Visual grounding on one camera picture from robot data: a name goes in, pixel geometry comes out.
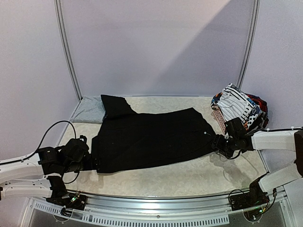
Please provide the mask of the black shirt with buttons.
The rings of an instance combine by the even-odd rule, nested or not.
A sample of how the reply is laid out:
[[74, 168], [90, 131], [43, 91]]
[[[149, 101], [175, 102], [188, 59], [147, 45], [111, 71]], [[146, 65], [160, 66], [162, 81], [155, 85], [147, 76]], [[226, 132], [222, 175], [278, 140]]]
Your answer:
[[101, 95], [105, 117], [92, 139], [97, 173], [152, 168], [212, 153], [216, 133], [194, 108], [169, 113], [137, 113], [122, 97]]

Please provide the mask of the grey tank top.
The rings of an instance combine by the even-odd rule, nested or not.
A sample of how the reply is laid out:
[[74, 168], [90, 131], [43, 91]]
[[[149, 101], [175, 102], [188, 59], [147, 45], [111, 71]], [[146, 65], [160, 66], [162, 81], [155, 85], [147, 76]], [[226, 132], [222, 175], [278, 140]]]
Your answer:
[[84, 96], [74, 111], [71, 122], [101, 124], [105, 113], [101, 96]]

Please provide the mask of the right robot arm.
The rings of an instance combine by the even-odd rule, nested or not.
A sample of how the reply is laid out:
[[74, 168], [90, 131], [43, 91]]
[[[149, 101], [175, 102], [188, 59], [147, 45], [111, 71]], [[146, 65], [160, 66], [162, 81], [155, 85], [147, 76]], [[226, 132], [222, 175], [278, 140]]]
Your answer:
[[293, 159], [274, 167], [273, 171], [257, 178], [250, 184], [245, 195], [248, 206], [255, 206], [267, 192], [303, 177], [303, 128], [260, 130], [253, 134], [236, 132], [229, 137], [216, 135], [212, 148], [227, 159], [234, 157], [234, 151], [283, 151], [292, 152]]

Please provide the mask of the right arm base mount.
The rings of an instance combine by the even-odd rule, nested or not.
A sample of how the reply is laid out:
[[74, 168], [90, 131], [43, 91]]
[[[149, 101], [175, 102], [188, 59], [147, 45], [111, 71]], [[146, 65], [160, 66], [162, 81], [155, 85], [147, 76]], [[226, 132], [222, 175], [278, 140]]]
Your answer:
[[270, 199], [265, 192], [241, 192], [240, 194], [229, 195], [228, 201], [232, 211], [235, 211], [260, 207], [263, 204], [268, 205]]

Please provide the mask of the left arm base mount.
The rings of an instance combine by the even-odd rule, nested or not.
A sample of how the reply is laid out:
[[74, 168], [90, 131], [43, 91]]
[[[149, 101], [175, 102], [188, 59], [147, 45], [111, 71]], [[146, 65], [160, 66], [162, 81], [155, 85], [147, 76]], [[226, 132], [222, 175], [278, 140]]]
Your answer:
[[67, 193], [66, 195], [51, 196], [46, 201], [55, 205], [65, 207], [66, 209], [84, 210], [88, 197], [81, 192]]

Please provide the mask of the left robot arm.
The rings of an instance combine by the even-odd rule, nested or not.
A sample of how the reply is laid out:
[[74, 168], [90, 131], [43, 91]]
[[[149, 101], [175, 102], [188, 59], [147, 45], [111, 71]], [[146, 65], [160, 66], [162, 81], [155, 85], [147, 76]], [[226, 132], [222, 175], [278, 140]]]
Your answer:
[[93, 171], [88, 146], [40, 148], [31, 155], [0, 163], [0, 198], [43, 197], [60, 205], [70, 202], [65, 173]]

